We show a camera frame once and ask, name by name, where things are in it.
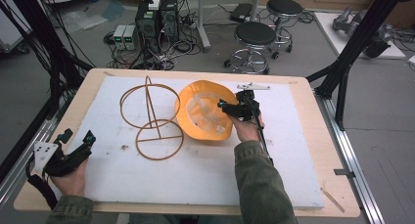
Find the white foam board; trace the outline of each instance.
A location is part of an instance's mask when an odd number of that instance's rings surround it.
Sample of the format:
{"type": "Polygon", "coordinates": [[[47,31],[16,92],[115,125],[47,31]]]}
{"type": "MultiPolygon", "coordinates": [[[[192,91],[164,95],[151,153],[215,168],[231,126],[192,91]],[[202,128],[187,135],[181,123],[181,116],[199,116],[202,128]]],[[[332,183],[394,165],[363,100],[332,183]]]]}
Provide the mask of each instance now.
{"type": "MultiPolygon", "coordinates": [[[[179,93],[193,80],[154,78],[152,82],[179,93]]],[[[238,84],[248,84],[218,83],[235,93],[240,91],[236,88],[238,84]]],[[[239,140],[235,131],[228,140],[216,143],[185,136],[183,148],[162,161],[148,160],[138,154],[135,148],[138,129],[121,118],[119,99],[126,90],[142,84],[144,78],[140,77],[106,77],[69,146],[69,152],[76,149],[88,130],[97,138],[86,171],[86,197],[97,202],[239,205],[233,155],[239,140]]],[[[263,85],[269,85],[271,90],[255,91],[255,99],[260,102],[265,119],[268,151],[286,191],[295,207],[323,207],[290,88],[282,84],[263,85]]],[[[171,117],[176,97],[161,89],[150,91],[158,118],[171,117]]],[[[144,124],[145,106],[144,90],[137,91],[125,102],[125,114],[144,124]]],[[[141,145],[147,154],[160,157],[175,149],[171,144],[158,141],[141,145]]]]}

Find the wire ring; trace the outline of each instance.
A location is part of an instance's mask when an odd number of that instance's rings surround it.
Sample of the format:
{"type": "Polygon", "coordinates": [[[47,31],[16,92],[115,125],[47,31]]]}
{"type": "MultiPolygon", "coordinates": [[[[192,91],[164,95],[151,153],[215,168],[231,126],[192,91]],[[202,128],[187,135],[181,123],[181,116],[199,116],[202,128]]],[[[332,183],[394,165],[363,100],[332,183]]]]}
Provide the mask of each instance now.
{"type": "Polygon", "coordinates": [[[146,77],[146,84],[144,84],[144,85],[139,85],[139,86],[136,86],[136,87],[133,87],[133,88],[131,88],[131,89],[129,89],[129,90],[127,90],[122,96],[121,96],[121,99],[119,100],[119,108],[120,108],[120,113],[121,113],[121,117],[125,120],[125,122],[127,123],[127,124],[129,124],[129,125],[131,125],[131,126],[133,126],[133,127],[135,127],[135,128],[139,128],[139,129],[152,129],[152,128],[159,128],[159,127],[161,127],[161,126],[164,126],[164,125],[166,125],[166,124],[168,124],[169,122],[171,122],[176,116],[177,116],[177,114],[179,113],[179,111],[180,111],[180,97],[179,97],[179,95],[172,89],[172,88],[170,88],[170,87],[168,87],[168,86],[166,86],[166,85],[162,85],[162,84],[153,84],[153,83],[150,83],[150,84],[148,84],[147,83],[147,78],[148,78],[148,76],[146,77]],[[161,124],[161,125],[156,125],[156,127],[155,126],[153,126],[151,123],[152,122],[154,122],[155,124],[157,124],[157,121],[156,120],[151,120],[150,119],[150,113],[149,113],[149,108],[148,108],[148,104],[149,104],[149,98],[150,98],[150,95],[149,95],[149,89],[148,89],[148,87],[149,86],[153,86],[153,87],[160,87],[160,88],[163,88],[163,89],[166,89],[166,90],[169,90],[170,92],[172,92],[176,97],[177,97],[177,100],[178,100],[178,102],[179,102],[179,108],[177,109],[177,111],[174,113],[174,116],[171,118],[171,119],[169,119],[169,120],[167,120],[165,123],[163,123],[163,124],[161,124]],[[139,90],[139,89],[141,89],[141,88],[143,88],[143,87],[145,87],[146,88],[146,99],[147,99],[147,101],[146,101],[146,103],[147,103],[147,112],[148,112],[148,114],[149,114],[149,120],[151,120],[149,123],[147,123],[147,124],[145,124],[144,126],[138,126],[138,125],[136,125],[136,124],[134,124],[134,123],[132,123],[132,122],[130,122],[130,121],[128,121],[127,119],[126,119],[126,117],[125,117],[125,115],[124,115],[124,112],[123,112],[123,105],[124,105],[124,102],[125,102],[125,100],[128,98],[128,96],[130,95],[130,94],[132,94],[134,91],[136,91],[136,90],[139,90]]]}
{"type": "Polygon", "coordinates": [[[183,146],[183,142],[184,142],[184,134],[183,134],[183,130],[180,128],[180,126],[179,126],[177,123],[175,123],[174,121],[169,121],[169,120],[167,120],[167,119],[156,119],[156,120],[152,120],[152,121],[148,122],[147,124],[145,124],[143,127],[141,127],[141,128],[140,128],[140,130],[138,131],[137,136],[136,136],[136,138],[135,138],[135,147],[137,148],[138,153],[139,153],[141,156],[143,156],[144,158],[147,158],[147,159],[150,159],[150,160],[164,160],[164,159],[167,159],[167,158],[170,158],[170,157],[173,157],[174,155],[176,155],[176,154],[180,151],[180,149],[182,148],[182,146],[183,146]],[[181,135],[180,135],[180,136],[172,136],[172,137],[167,137],[167,138],[162,138],[162,137],[159,135],[160,137],[159,137],[159,138],[156,138],[156,139],[138,140],[138,138],[139,138],[139,136],[140,136],[140,133],[141,133],[144,129],[146,129],[146,126],[147,126],[147,125],[149,125],[149,124],[152,124],[152,123],[156,123],[156,121],[166,121],[166,123],[164,123],[164,124],[162,124],[162,125],[166,125],[166,124],[168,124],[168,123],[172,123],[172,124],[176,125],[176,126],[177,126],[177,128],[178,128],[178,129],[180,129],[181,135]],[[166,156],[166,157],[149,157],[149,156],[145,155],[145,154],[144,154],[144,153],[140,150],[140,146],[138,145],[138,144],[139,144],[139,142],[143,142],[143,141],[153,141],[153,140],[171,139],[171,138],[179,138],[179,137],[181,137],[181,142],[180,142],[179,147],[176,149],[176,151],[174,151],[172,154],[170,154],[170,155],[168,155],[168,156],[166,156]]]}

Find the wire frame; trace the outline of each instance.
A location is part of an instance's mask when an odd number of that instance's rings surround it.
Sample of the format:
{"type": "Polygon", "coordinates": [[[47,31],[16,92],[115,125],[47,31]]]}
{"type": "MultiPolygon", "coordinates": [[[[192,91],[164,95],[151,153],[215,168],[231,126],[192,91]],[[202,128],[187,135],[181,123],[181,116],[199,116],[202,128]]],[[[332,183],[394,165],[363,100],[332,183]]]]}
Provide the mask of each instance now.
{"type": "Polygon", "coordinates": [[[183,141],[184,141],[184,133],[183,130],[180,128],[180,126],[175,123],[173,121],[173,119],[177,116],[177,114],[180,111],[180,97],[179,95],[170,87],[166,86],[166,85],[162,85],[162,84],[153,84],[150,76],[146,76],[146,81],[144,85],[139,85],[136,87],[133,87],[129,90],[127,90],[120,98],[119,100],[119,109],[120,109],[120,113],[121,113],[121,117],[125,120],[126,123],[128,123],[129,125],[135,127],[135,128],[139,128],[139,131],[137,133],[136,139],[135,139],[135,144],[136,144],[136,148],[137,151],[140,155],[142,155],[143,157],[147,158],[147,159],[151,159],[151,160],[163,160],[163,159],[167,159],[170,157],[173,157],[174,155],[176,155],[178,153],[178,151],[181,149],[181,147],[183,146],[183,141]],[[153,105],[153,101],[150,95],[150,90],[149,87],[158,87],[158,88],[163,88],[166,89],[168,91],[170,91],[171,93],[173,93],[176,97],[177,100],[179,102],[179,107],[177,108],[177,110],[174,113],[174,116],[170,119],[158,119],[156,116],[156,112],[154,110],[154,105],[153,105]],[[147,117],[148,117],[148,122],[145,123],[142,126],[136,125],[132,122],[130,122],[124,115],[123,112],[123,106],[125,103],[125,100],[135,91],[141,89],[141,88],[145,88],[145,93],[146,93],[146,109],[147,109],[147,117]],[[180,133],[179,135],[175,135],[175,136],[162,136],[161,134],[161,127],[165,126],[167,124],[173,124],[175,125],[179,130],[180,133]],[[150,138],[150,139],[140,139],[140,135],[143,132],[143,130],[157,130],[158,133],[158,137],[155,138],[150,138]],[[166,157],[150,157],[147,156],[146,154],[143,153],[143,151],[140,149],[140,143],[141,142],[148,142],[148,141],[157,141],[157,140],[168,140],[168,139],[174,139],[174,138],[181,138],[181,142],[180,145],[177,147],[177,149],[170,155],[166,156],[166,157]]]}

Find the round stool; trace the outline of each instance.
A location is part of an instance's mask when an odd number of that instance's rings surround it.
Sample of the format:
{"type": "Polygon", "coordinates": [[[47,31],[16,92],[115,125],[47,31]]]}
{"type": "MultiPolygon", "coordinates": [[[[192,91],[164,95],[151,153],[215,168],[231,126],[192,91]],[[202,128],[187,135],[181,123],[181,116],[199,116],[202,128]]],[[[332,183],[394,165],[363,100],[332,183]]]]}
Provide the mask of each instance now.
{"type": "Polygon", "coordinates": [[[247,48],[235,52],[225,61],[225,66],[232,66],[232,72],[267,74],[268,62],[258,50],[269,49],[276,39],[275,31],[264,23],[244,22],[235,28],[234,36],[238,43],[247,48]]]}
{"type": "Polygon", "coordinates": [[[291,52],[293,49],[293,36],[286,28],[281,26],[283,19],[290,20],[292,18],[296,18],[302,13],[302,6],[293,0],[269,0],[266,3],[266,10],[269,14],[277,17],[277,20],[274,22],[275,33],[277,34],[277,39],[274,43],[277,44],[277,49],[272,54],[272,58],[277,59],[281,44],[290,42],[290,45],[287,47],[286,51],[291,52]],[[289,36],[283,36],[283,30],[287,32],[289,36]]]}

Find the black metal frame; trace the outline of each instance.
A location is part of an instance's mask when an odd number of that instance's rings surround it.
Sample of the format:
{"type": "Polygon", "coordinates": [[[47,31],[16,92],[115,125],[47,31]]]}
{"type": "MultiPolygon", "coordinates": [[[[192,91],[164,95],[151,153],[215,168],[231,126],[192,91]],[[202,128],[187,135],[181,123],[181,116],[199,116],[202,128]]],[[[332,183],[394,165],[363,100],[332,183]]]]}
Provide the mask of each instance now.
{"type": "MultiPolygon", "coordinates": [[[[28,126],[18,143],[12,148],[6,158],[2,161],[0,165],[0,184],[3,183],[6,176],[13,168],[14,164],[19,159],[24,149],[29,145],[30,140],[33,138],[42,122],[45,119],[50,119],[53,117],[53,115],[58,111],[60,106],[60,98],[64,91],[62,83],[60,83],[61,76],[63,76],[65,79],[65,88],[75,90],[79,88],[84,78],[81,76],[76,66],[84,70],[90,70],[93,68],[80,60],[78,57],[71,54],[65,48],[64,44],[56,33],[55,28],[52,26],[50,20],[45,15],[37,0],[13,1],[21,11],[27,23],[30,25],[36,38],[39,40],[49,55],[50,69],[48,69],[48,72],[51,76],[51,97],[46,102],[42,110],[38,113],[33,122],[28,126]]],[[[31,42],[32,38],[19,25],[11,11],[9,11],[7,5],[1,0],[0,9],[21,33],[23,39],[27,41],[30,47],[34,50],[36,47],[34,46],[34,43],[31,42]]]]}
{"type": "Polygon", "coordinates": [[[325,67],[306,78],[308,82],[312,82],[327,75],[323,80],[323,83],[315,89],[315,94],[320,95],[323,99],[331,99],[333,91],[339,85],[339,95],[336,105],[336,122],[342,130],[345,130],[344,113],[348,73],[350,72],[353,63],[359,57],[360,53],[369,45],[373,35],[385,21],[398,1],[399,0],[375,0],[338,58],[328,67],[325,67]]]}

